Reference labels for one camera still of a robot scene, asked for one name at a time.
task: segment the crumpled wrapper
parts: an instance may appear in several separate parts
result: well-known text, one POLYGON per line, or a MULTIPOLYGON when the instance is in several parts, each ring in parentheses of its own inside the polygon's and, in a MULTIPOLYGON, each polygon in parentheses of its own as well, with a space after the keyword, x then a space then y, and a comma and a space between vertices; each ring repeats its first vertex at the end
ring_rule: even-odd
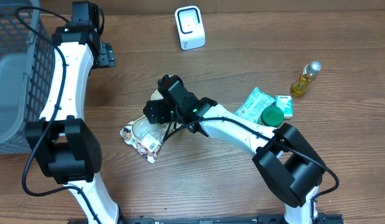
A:
MULTIPOLYGON (((151 95, 151 100, 163 99, 162 95, 156 90, 151 95)), ((162 140, 165 136, 168 123, 150 124, 143 115, 135 121, 130 121, 120 131, 124 142, 133 146, 148 162, 153 164, 162 147, 162 140)))

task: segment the yellow liquid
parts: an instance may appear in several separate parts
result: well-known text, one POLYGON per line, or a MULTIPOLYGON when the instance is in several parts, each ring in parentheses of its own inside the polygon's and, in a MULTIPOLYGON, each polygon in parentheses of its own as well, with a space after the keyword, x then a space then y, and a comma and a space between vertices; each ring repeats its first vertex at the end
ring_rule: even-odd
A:
POLYGON ((292 86, 290 87, 290 94, 293 96, 302 96, 304 95, 307 88, 311 85, 311 83, 314 81, 314 79, 311 78, 307 74, 302 74, 298 80, 292 83, 292 86))

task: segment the green bottle cap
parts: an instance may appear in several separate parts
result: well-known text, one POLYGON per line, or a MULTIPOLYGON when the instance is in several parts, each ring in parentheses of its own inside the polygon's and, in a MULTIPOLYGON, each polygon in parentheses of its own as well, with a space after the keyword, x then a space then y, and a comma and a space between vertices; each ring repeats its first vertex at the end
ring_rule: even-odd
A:
POLYGON ((261 113, 261 123, 265 126, 278 127, 284 121, 284 112, 277 106, 269 106, 261 113))

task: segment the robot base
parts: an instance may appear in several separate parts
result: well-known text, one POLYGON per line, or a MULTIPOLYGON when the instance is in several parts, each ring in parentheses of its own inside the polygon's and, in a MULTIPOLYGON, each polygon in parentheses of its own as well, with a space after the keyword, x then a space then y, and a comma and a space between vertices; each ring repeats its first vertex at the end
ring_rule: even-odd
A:
MULTIPOLYGON (((120 209, 119 206, 118 208, 119 208, 119 217, 118 217, 118 222, 116 224, 126 224, 127 222, 126 222, 126 219, 123 218, 122 210, 120 209)), ((88 223, 87 219, 77 219, 77 220, 69 220, 68 224, 91 224, 91 223, 88 223)))
MULTIPOLYGON (((153 218, 130 218, 118 222, 119 224, 287 224, 284 215, 259 215, 251 218, 178 218, 168 220, 154 220, 153 218)), ((68 224, 87 224, 68 222, 68 224)), ((316 224, 344 224, 342 215, 327 215, 319 213, 316 224)))

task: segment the bottle cap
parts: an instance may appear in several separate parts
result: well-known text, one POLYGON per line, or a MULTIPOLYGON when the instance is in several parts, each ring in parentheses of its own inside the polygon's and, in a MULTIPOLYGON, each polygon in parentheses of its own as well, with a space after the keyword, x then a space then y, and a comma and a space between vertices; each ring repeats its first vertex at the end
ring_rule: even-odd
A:
POLYGON ((261 123, 265 126, 278 127, 284 121, 284 112, 277 106, 269 106, 261 113, 261 123))
POLYGON ((305 71, 305 72, 308 73, 310 76, 314 77, 321 71, 322 65, 320 62, 313 61, 310 64, 308 64, 304 70, 306 70, 307 67, 308 67, 308 71, 305 71))

